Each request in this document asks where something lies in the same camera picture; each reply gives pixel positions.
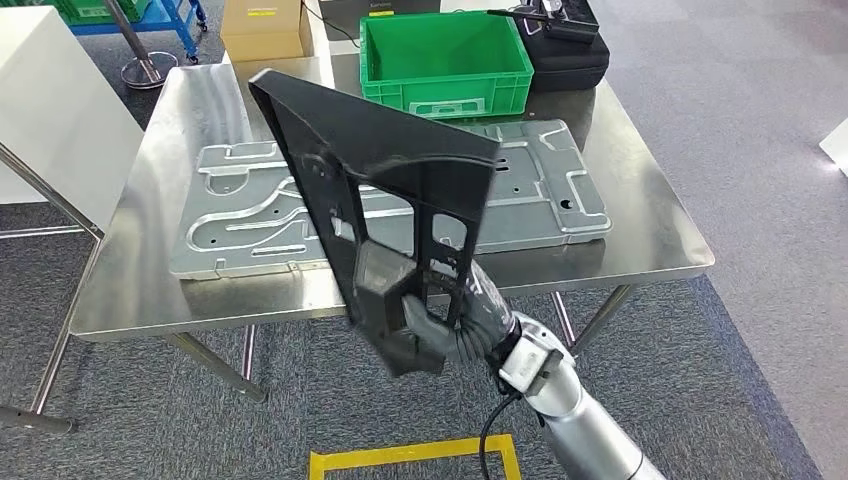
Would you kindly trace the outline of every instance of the green plastic crate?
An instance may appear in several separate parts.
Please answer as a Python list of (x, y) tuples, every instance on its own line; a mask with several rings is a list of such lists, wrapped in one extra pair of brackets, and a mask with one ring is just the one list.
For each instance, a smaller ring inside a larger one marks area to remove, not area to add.
[[(48, 0), (48, 2), (56, 6), (68, 25), (114, 22), (101, 0)], [(141, 20), (149, 4), (150, 0), (118, 0), (118, 5), (130, 22)]]
[(511, 18), (485, 12), (365, 17), (362, 95), (429, 118), (524, 112), (533, 65)]

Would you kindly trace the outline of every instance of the silver robot arm segment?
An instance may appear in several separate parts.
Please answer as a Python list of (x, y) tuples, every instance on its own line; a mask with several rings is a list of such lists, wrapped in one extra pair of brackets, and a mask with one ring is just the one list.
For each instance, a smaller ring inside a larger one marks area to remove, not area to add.
[(432, 317), (413, 296), (403, 298), (407, 325), (450, 360), (486, 359), (539, 414), (569, 480), (665, 479), (583, 388), (562, 342), (538, 321), (511, 311), (476, 262), (465, 293), (459, 328)]
[(544, 325), (514, 312), (521, 337), (499, 376), (524, 395), (572, 480), (661, 480), (662, 473), (583, 388), (574, 358)]

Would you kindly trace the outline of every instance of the metal pole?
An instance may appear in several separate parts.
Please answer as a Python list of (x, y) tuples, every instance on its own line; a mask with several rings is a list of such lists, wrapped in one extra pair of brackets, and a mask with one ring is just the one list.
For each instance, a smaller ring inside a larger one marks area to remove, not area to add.
[(250, 380), (253, 374), (253, 343), (256, 338), (256, 325), (244, 327), (244, 349), (241, 357), (241, 376)]
[(70, 433), (76, 428), (74, 421), (69, 418), (36, 415), (25, 410), (5, 406), (0, 406), (0, 422), (37, 428), (51, 433)]
[(257, 402), (262, 402), (268, 397), (265, 390), (260, 388), (258, 385), (245, 380), (244, 377), (239, 375), (238, 372), (233, 370), (232, 367), (227, 365), (226, 362), (215, 355), (212, 350), (209, 350), (206, 345), (200, 343), (200, 341), (188, 333), (174, 333), (171, 335), (165, 335), (162, 338), (171, 345), (174, 345), (188, 353), (191, 358), (212, 370), (225, 382), (233, 386), (240, 393), (246, 395), (248, 398)]
[(554, 310), (557, 312), (562, 333), (565, 334), (565, 346), (570, 350), (574, 346), (574, 329), (571, 326), (571, 320), (568, 319), (568, 312), (565, 311), (565, 303), (559, 292), (551, 293), (551, 298), (554, 301)]
[(36, 415), (40, 415), (44, 411), (44, 404), (47, 403), (47, 396), (50, 395), (50, 390), (53, 388), (53, 382), (56, 380), (56, 375), (59, 373), (59, 367), (62, 366), (62, 359), (65, 356), (65, 349), (68, 346), (69, 330), (71, 326), (71, 316), (77, 306), (82, 285), (88, 278), (91, 268), (97, 258), (100, 248), (100, 240), (95, 241), (94, 248), (88, 256), (85, 263), (85, 268), (82, 271), (80, 282), (74, 291), (74, 297), (71, 300), (71, 305), (68, 307), (68, 312), (65, 314), (65, 320), (62, 322), (62, 329), (59, 330), (59, 336), (56, 338), (56, 343), (53, 345), (53, 351), (50, 353), (50, 358), (47, 359), (47, 367), (44, 369), (44, 374), (41, 376), (41, 382), (38, 384), (38, 389), (35, 393), (35, 398), (32, 400), (30, 411)]
[(121, 79), (128, 87), (138, 90), (162, 86), (168, 70), (177, 66), (177, 58), (165, 52), (148, 54), (118, 3), (115, 0), (103, 0), (103, 5), (109, 10), (112, 20), (118, 25), (118, 29), (121, 30), (121, 34), (135, 55), (135, 58), (121, 69)]
[(44, 237), (47, 235), (61, 235), (64, 233), (84, 232), (79, 225), (62, 225), (59, 227), (22, 228), (20, 230), (3, 230), (0, 232), (0, 240), (11, 238)]
[(623, 305), (624, 302), (630, 298), (630, 295), (635, 290), (634, 285), (619, 285), (615, 287), (612, 294), (607, 298), (601, 308), (598, 309), (598, 312), (595, 313), (595, 316), (592, 317), (592, 320), (589, 320), (589, 324), (586, 325), (586, 328), (580, 332), (580, 336), (577, 337), (577, 341), (574, 342), (574, 347), (569, 350), (571, 355), (578, 356), (583, 349), (586, 348), (589, 343), (594, 340), (595, 337), (598, 336), (598, 332), (600, 332), (601, 327), (607, 324), (610, 319), (615, 315)]
[(32, 188), (46, 198), (50, 203), (56, 206), (65, 215), (70, 217), (80, 227), (92, 234), (94, 238), (103, 238), (103, 232), (91, 220), (86, 218), (79, 210), (74, 207), (71, 202), (59, 194), (53, 187), (44, 181), (41, 176), (35, 173), (29, 165), (23, 162), (17, 155), (9, 150), (6, 145), (0, 142), (0, 161), (5, 163), (13, 172), (18, 174)]

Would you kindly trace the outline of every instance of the blue cart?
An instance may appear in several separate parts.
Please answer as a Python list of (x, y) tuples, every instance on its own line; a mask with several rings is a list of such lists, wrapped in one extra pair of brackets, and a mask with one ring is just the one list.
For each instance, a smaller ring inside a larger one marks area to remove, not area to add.
[[(136, 32), (174, 30), (185, 46), (188, 61), (197, 64), (197, 45), (189, 34), (189, 26), (194, 19), (197, 19), (197, 26), (200, 27), (200, 31), (205, 32), (207, 30), (206, 12), (203, 11), (199, 0), (188, 0), (188, 2), (190, 8), (183, 18), (180, 16), (180, 7), (183, 0), (151, 0), (141, 20), (131, 23), (131, 26)], [(77, 36), (121, 33), (118, 25), (114, 23), (73, 25), (69, 28)]]

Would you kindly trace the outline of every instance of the yellow tape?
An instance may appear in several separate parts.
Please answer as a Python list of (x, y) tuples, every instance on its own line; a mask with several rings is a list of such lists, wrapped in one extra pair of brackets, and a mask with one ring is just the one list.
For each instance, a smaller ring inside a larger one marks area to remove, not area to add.
[[(480, 439), (475, 437), (373, 450), (328, 453), (326, 455), (310, 452), (309, 480), (324, 480), (324, 473), (331, 470), (471, 455), (477, 453), (479, 445)], [(504, 434), (488, 437), (486, 439), (486, 451), (501, 453), (506, 480), (521, 480), (521, 471), (518, 468), (518, 457), (515, 454), (512, 435)]]

